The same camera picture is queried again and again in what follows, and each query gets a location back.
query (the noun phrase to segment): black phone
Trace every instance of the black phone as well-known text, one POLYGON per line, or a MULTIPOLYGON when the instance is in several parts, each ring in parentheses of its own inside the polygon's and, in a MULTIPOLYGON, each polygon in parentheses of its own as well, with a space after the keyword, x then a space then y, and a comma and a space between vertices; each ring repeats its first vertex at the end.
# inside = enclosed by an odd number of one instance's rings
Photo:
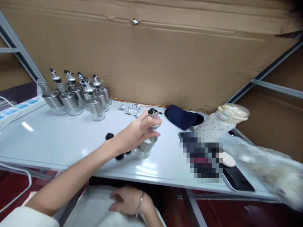
POLYGON ((223 165, 223 175, 228 182, 225 183, 234 191, 255 191, 250 182, 241 173, 237 166, 227 167, 223 165))

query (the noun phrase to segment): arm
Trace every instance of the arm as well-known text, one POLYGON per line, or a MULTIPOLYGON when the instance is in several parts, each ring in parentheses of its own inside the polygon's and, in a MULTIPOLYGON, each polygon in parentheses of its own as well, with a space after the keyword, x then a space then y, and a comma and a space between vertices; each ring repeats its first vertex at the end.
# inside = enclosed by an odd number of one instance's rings
POLYGON ((134 149, 151 137, 160 136, 158 132, 145 133, 148 127, 160 123, 161 120, 153 119, 145 111, 115 137, 50 181, 26 206, 53 216, 110 159, 134 149))
POLYGON ((148 196, 144 198, 142 203, 146 203, 146 208, 141 209, 142 214, 145 217, 145 224, 147 227, 163 227, 163 224, 158 216, 152 199, 148 196))
MULTIPOLYGON (((125 214, 135 215, 142 197, 143 191, 133 187, 123 187, 114 190, 111 197, 121 198, 122 201, 111 205, 111 211, 122 212, 125 214)), ((157 214, 152 199, 148 194, 145 194, 139 209, 145 217, 147 227, 163 227, 163 224, 157 214)))

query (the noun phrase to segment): white fabric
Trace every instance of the white fabric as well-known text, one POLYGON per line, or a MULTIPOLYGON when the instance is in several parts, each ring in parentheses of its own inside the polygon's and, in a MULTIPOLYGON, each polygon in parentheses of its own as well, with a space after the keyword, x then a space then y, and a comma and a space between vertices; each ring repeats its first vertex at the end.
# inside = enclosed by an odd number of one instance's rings
MULTIPOLYGON (((109 210, 114 199, 110 199, 114 187, 90 186, 80 196, 64 227, 143 227, 146 226, 135 216, 109 210)), ((159 211, 158 216, 166 227, 159 211)), ((0 227, 59 227, 59 223, 45 214, 29 207, 14 209, 1 223, 0 227)))
POLYGON ((17 207, 1 223, 0 227, 59 227, 52 217, 29 207, 17 207))
MULTIPOLYGON (((114 190, 111 186, 90 186, 80 196, 76 206, 66 220, 64 227, 143 227, 144 222, 135 216, 125 215, 109 210, 114 199, 110 195, 114 190)), ((166 227, 159 211, 158 216, 166 227)))

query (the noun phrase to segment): hand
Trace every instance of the hand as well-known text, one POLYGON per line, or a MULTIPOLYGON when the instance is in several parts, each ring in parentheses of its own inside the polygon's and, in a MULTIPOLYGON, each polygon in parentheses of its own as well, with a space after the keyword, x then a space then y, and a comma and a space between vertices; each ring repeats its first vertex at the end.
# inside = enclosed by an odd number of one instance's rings
MULTIPOLYGON (((122 201, 113 203, 110 210, 135 215, 142 197, 142 193, 143 191, 130 186, 117 188, 112 192, 110 197, 118 197, 119 199, 122 199, 122 201)), ((145 194, 141 202, 139 213, 145 214, 150 210, 150 208, 153 207, 154 205, 152 199, 148 194, 145 194)))
POLYGON ((159 132, 145 133, 145 131, 150 126, 159 125, 161 122, 161 119, 153 119, 147 111, 144 111, 140 117, 132 121, 125 129, 106 142, 111 144, 111 148, 117 152, 116 156, 118 156, 136 148, 147 139, 159 137, 159 132))

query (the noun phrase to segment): bracelet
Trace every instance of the bracelet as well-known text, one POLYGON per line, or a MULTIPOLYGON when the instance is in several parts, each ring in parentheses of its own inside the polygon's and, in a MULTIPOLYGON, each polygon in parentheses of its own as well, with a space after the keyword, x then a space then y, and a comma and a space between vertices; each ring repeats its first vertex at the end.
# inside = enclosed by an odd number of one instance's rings
POLYGON ((140 202, 139 202, 139 205, 138 205, 138 208, 137 208, 137 211, 136 211, 136 218, 138 217, 139 210, 140 210, 141 203, 142 203, 142 201, 143 201, 144 195, 145 195, 145 191, 143 191, 143 193, 142 193, 141 200, 140 200, 140 202))

